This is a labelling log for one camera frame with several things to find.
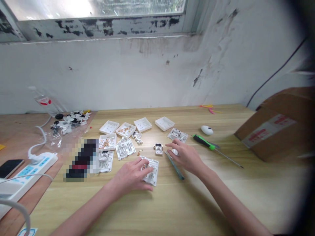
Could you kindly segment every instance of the forearm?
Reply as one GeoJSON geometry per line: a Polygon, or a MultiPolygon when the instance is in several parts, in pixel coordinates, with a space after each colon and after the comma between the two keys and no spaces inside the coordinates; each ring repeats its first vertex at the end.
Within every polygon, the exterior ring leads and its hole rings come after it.
{"type": "Polygon", "coordinates": [[[95,220],[116,200],[109,184],[98,191],[86,204],[62,223],[51,236],[84,235],[95,220]]]}
{"type": "Polygon", "coordinates": [[[203,166],[197,176],[208,188],[237,235],[272,235],[214,171],[203,166]]]}

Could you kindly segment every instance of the power cord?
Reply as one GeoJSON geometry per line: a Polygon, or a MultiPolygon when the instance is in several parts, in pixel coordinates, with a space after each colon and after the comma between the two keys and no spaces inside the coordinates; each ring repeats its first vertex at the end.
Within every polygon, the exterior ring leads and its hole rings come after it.
{"type": "Polygon", "coordinates": [[[53,178],[50,176],[50,175],[47,175],[47,174],[30,174],[30,175],[21,175],[21,176],[18,176],[18,177],[14,177],[14,178],[11,178],[11,179],[7,179],[5,181],[2,181],[0,180],[0,184],[4,183],[4,182],[8,182],[10,180],[14,180],[14,179],[18,179],[18,178],[22,178],[22,177],[27,177],[27,176],[32,176],[32,175],[42,175],[42,176],[47,176],[48,178],[50,178],[51,181],[53,181],[53,178]]]}
{"type": "Polygon", "coordinates": [[[44,142],[42,142],[41,144],[36,144],[36,145],[30,147],[30,149],[29,149],[29,151],[28,151],[28,157],[29,157],[29,159],[31,160],[32,164],[34,164],[34,165],[38,164],[42,159],[39,158],[37,155],[32,154],[31,151],[32,151],[32,149],[33,149],[34,147],[43,145],[43,144],[45,144],[45,143],[47,142],[46,134],[45,134],[45,132],[43,131],[42,127],[45,126],[45,125],[50,121],[51,118],[52,118],[52,117],[50,116],[50,117],[48,118],[48,120],[46,121],[45,124],[43,124],[43,125],[41,125],[41,126],[35,126],[35,127],[39,128],[40,131],[42,132],[43,137],[44,137],[44,142]]]}
{"type": "MultiPolygon", "coordinates": [[[[18,179],[18,178],[22,178],[22,177],[26,177],[26,176],[32,176],[32,175],[47,176],[47,177],[49,177],[51,179],[51,181],[53,181],[53,178],[50,175],[47,175],[47,174],[30,174],[30,175],[22,175],[22,176],[14,177],[14,178],[11,178],[11,179],[7,179],[5,181],[0,182],[0,184],[2,184],[4,182],[7,182],[7,181],[10,181],[10,180],[14,180],[14,179],[18,179]]],[[[2,199],[2,198],[0,198],[0,204],[13,207],[13,208],[15,208],[15,209],[17,209],[17,210],[19,210],[21,212],[21,214],[24,216],[25,223],[26,223],[26,233],[25,233],[24,236],[28,236],[29,233],[30,233],[30,230],[31,230],[31,219],[30,219],[30,215],[27,212],[27,209],[22,204],[19,204],[17,202],[9,200],[9,199],[2,199]]]]}
{"type": "Polygon", "coordinates": [[[269,79],[266,80],[266,82],[264,82],[257,90],[256,92],[254,92],[254,94],[252,95],[252,97],[250,98],[250,100],[248,101],[246,107],[249,106],[250,102],[252,101],[253,97],[256,95],[256,93],[269,81],[272,79],[272,77],[274,77],[283,67],[285,67],[285,65],[291,60],[291,58],[295,55],[295,53],[300,49],[300,47],[304,44],[304,42],[306,41],[308,36],[305,37],[305,39],[303,39],[303,41],[300,43],[300,45],[298,45],[298,47],[295,49],[295,51],[292,53],[292,55],[289,57],[289,59],[286,60],[286,62],[272,75],[270,76],[269,79]]]}
{"type": "Polygon", "coordinates": [[[24,236],[28,236],[31,230],[31,219],[30,219],[30,215],[27,212],[27,209],[23,205],[17,202],[14,202],[12,200],[8,200],[8,199],[0,198],[0,204],[13,207],[21,212],[21,214],[24,216],[25,223],[26,223],[26,233],[24,236]]]}

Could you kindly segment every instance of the hand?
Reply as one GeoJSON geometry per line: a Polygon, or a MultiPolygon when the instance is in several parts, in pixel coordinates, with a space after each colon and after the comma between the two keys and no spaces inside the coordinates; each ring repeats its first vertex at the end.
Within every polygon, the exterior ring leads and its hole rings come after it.
{"type": "Polygon", "coordinates": [[[141,170],[143,165],[149,164],[146,159],[138,157],[135,161],[127,162],[116,173],[115,177],[107,184],[111,188],[116,199],[129,193],[132,190],[149,190],[153,191],[152,186],[144,183],[143,178],[153,171],[153,167],[141,170]]]}
{"type": "Polygon", "coordinates": [[[172,150],[167,150],[168,154],[190,173],[197,175],[200,169],[205,166],[196,149],[187,144],[184,144],[178,139],[174,139],[172,143],[165,144],[165,146],[171,147],[178,151],[177,156],[172,152],[172,150]]]}

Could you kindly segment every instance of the screwdriver shaft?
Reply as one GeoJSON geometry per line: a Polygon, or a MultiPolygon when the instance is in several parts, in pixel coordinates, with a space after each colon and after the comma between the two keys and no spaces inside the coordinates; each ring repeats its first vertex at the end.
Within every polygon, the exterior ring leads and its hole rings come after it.
{"type": "Polygon", "coordinates": [[[238,164],[237,162],[233,161],[231,158],[225,156],[225,155],[224,155],[222,152],[220,152],[219,150],[215,149],[215,151],[217,151],[218,153],[220,153],[221,155],[223,155],[224,157],[226,157],[227,159],[229,159],[230,161],[234,162],[234,163],[237,164],[239,167],[241,167],[241,168],[244,169],[244,167],[242,167],[242,166],[241,166],[240,164],[238,164]]]}

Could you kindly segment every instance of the power strip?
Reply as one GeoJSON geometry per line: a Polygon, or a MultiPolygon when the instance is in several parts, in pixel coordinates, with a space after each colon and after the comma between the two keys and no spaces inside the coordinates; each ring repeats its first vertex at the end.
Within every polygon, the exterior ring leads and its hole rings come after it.
{"type": "MultiPolygon", "coordinates": [[[[29,164],[15,177],[29,174],[44,174],[57,160],[57,153],[45,152],[39,155],[42,161],[36,165],[29,164]]],[[[0,184],[0,197],[17,202],[39,180],[41,176],[32,175],[14,179],[0,184]]],[[[11,209],[9,206],[0,205],[0,219],[11,209]]]]}

